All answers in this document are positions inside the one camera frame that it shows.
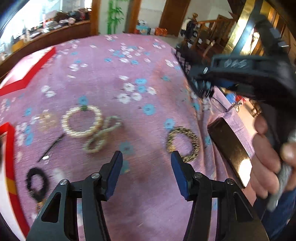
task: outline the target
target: green bamboo decoration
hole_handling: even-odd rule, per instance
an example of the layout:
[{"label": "green bamboo decoration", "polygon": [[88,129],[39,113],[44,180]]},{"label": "green bamboo decoration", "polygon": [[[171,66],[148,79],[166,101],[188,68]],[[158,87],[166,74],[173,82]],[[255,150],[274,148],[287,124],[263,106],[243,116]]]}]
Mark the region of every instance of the green bamboo decoration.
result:
[{"label": "green bamboo decoration", "polygon": [[128,0],[115,0],[115,8],[113,8],[114,0],[109,0],[108,19],[107,19],[107,34],[116,33],[118,25],[124,18],[124,13],[121,7],[118,6],[118,2],[125,2]]}]

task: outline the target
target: gold pillar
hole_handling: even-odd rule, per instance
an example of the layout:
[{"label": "gold pillar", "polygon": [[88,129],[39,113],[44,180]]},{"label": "gold pillar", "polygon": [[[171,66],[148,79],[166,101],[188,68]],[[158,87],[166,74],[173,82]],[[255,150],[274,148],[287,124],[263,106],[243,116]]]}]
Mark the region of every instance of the gold pillar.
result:
[{"label": "gold pillar", "polygon": [[239,41],[246,25],[248,22],[248,19],[250,17],[250,14],[253,10],[255,4],[255,0],[246,0],[246,3],[244,5],[244,8],[242,10],[242,14],[240,15],[238,21],[237,21],[237,25],[235,26],[224,50],[223,53],[224,54],[230,54],[234,47],[236,46],[237,42]]}]

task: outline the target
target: black bracelet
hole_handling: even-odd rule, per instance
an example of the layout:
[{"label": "black bracelet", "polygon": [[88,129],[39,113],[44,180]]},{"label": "black bracelet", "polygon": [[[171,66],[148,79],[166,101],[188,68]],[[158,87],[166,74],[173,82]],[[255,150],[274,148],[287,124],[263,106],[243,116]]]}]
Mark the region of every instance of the black bracelet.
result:
[{"label": "black bracelet", "polygon": [[[35,175],[41,176],[43,180],[43,186],[39,191],[31,188],[32,176],[35,176]],[[45,173],[40,168],[33,167],[27,173],[26,182],[27,182],[27,189],[30,192],[31,197],[34,198],[37,201],[37,203],[42,202],[45,199],[45,195],[49,188],[49,181]]]}]

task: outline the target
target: red border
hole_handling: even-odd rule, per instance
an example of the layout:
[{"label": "red border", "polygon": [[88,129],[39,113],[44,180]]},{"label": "red border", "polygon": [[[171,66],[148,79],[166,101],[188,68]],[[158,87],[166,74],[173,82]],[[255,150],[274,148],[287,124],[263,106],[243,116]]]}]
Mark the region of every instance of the red border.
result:
[{"label": "red border", "polygon": [[56,53],[56,47],[53,47],[49,52],[47,52],[32,68],[28,71],[22,80],[15,81],[9,85],[4,85],[0,89],[0,96],[6,95],[8,93],[21,90],[27,87],[31,79],[36,75],[36,73],[41,69],[41,67]]},{"label": "red border", "polygon": [[[6,170],[6,179],[9,178],[13,181],[14,184],[14,190],[17,190],[15,185],[15,172],[14,172],[14,135],[15,135],[15,129],[14,127],[9,123],[6,122],[5,124],[0,126],[0,134],[3,134],[7,132],[7,140],[6,140],[6,149],[5,149],[5,170]],[[9,191],[9,198],[10,203],[12,206],[12,209],[14,211],[16,220],[19,224],[19,227],[25,237],[27,237],[30,227],[27,223],[27,220],[25,218],[24,212],[22,210],[22,207],[20,205],[20,200],[16,194],[11,193]]]}]

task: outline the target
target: blue gripper pad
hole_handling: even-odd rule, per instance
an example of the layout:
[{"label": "blue gripper pad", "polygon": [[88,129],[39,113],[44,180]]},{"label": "blue gripper pad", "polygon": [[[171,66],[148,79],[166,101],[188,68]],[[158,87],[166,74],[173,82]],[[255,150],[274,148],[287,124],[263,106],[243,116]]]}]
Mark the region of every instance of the blue gripper pad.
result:
[{"label": "blue gripper pad", "polygon": [[114,193],[116,183],[122,168],[123,156],[120,151],[116,151],[110,161],[102,166],[100,174],[102,174],[102,187],[106,189],[105,198],[108,200]]},{"label": "blue gripper pad", "polygon": [[185,200],[191,201],[190,189],[193,186],[192,176],[195,173],[193,167],[188,163],[184,163],[182,157],[177,151],[172,153],[170,161],[181,195],[185,198]]}]

